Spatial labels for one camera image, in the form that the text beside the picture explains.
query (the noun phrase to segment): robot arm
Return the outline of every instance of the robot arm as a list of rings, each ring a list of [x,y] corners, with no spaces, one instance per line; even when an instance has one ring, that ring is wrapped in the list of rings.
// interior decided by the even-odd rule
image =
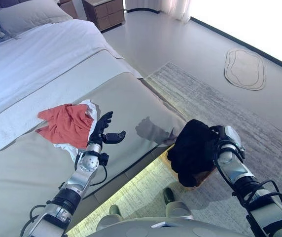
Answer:
[[[87,149],[81,153],[75,163],[75,172],[62,185],[59,193],[47,202],[43,212],[32,220],[33,224],[28,231],[27,237],[62,237],[71,222],[78,204],[84,198],[86,191],[94,178],[98,166],[106,165],[108,155],[101,154],[103,142],[106,144],[116,144],[125,137],[125,131],[121,133],[108,133],[104,135],[104,129],[111,122],[112,112],[103,115],[96,123],[95,129],[89,138]]]
[[[274,181],[259,183],[252,172],[243,164],[244,147],[237,132],[230,126],[216,126],[219,140],[214,147],[213,161],[220,174],[232,188],[241,205],[247,210],[247,220],[256,237],[282,236],[282,205],[276,201],[282,194]],[[272,182],[276,192],[263,187]]]

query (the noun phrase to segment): wooden nightstand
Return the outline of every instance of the wooden nightstand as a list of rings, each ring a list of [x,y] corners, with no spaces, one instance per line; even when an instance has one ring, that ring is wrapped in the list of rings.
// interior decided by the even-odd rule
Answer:
[[[82,0],[88,21],[103,31],[125,20],[122,0]]]

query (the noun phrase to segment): white bedsheet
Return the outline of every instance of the white bedsheet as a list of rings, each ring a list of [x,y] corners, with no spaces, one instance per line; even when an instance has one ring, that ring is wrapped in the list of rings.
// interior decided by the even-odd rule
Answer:
[[[141,77],[125,60],[102,50],[19,100],[0,113],[0,149],[39,124],[41,120],[36,117],[39,111],[72,103],[123,72]]]
[[[0,44],[0,112],[84,59],[112,49],[92,22],[46,24]]]

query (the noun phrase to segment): red cloth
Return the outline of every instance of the red cloth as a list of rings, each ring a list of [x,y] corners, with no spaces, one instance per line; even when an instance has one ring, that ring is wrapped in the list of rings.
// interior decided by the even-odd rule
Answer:
[[[87,105],[64,104],[38,113],[38,118],[49,125],[36,132],[52,143],[69,143],[78,149],[86,149],[93,119],[86,115]]]

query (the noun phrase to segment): floor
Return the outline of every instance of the floor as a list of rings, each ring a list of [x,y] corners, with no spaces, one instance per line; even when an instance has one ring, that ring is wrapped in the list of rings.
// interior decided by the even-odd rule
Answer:
[[[183,24],[164,13],[125,13],[126,22],[105,32],[108,43],[144,77],[171,61],[282,131],[282,67],[264,59],[266,87],[250,91],[224,77],[226,52],[243,48],[189,21]]]

